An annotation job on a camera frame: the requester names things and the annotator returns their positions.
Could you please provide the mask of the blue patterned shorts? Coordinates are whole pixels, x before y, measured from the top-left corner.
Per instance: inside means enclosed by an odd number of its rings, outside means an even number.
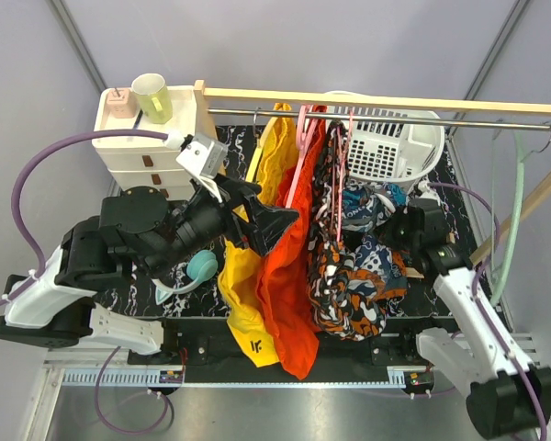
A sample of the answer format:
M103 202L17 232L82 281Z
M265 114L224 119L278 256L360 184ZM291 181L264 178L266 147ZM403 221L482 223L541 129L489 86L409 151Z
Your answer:
M378 229L407 201L395 184L351 179L343 190L343 240L354 258L350 289L376 302L399 301L408 290L402 254L378 239Z

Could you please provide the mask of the mint green hanger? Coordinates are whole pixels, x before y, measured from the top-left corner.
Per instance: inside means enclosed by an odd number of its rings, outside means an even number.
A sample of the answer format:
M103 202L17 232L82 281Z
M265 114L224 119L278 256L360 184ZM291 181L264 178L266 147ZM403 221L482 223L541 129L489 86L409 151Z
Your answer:
M506 238L503 257L501 264L498 266L500 272L497 276L493 275L495 266L490 263L490 275L491 280L495 282L495 287L492 290L492 296L490 299L490 305L495 308L499 303L504 293L504 289L507 284L508 276L511 271L513 254L518 237L518 231L521 223L521 214L523 208L523 196L524 196L524 179L525 179L525 163L528 158L534 154L544 152L551 143L551 122L547 121L546 126L549 128L549 137L546 144L541 149L532 149L530 152L526 152L523 148L522 137L519 131L514 130L513 140L515 147L515 188L513 194L512 212L510 216L509 232Z

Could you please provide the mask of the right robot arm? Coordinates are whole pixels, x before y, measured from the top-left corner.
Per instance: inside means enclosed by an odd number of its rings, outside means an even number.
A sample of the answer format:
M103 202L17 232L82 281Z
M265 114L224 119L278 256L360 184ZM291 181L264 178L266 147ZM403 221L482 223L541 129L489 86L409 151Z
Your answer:
M547 437L551 417L551 368L524 352L489 304L468 257L449 243L449 225L439 203L417 198L377 227L386 246L407 252L416 270L452 312L467 346L432 327L399 340L401 358L430 361L466 401L467 414L486 440L536 429Z

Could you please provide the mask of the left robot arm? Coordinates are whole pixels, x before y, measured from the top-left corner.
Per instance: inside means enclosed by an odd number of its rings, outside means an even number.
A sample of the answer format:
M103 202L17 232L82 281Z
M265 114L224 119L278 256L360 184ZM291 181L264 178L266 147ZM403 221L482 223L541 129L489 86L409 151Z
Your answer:
M44 269L8 278L0 340L49 349L92 340L173 362L176 326L114 313L93 297L129 288L135 269L159 279L220 237L265 256L299 218L294 209L262 203L256 184L224 175L214 183L216 193L196 185L185 205L153 187L105 198L99 215L66 233Z

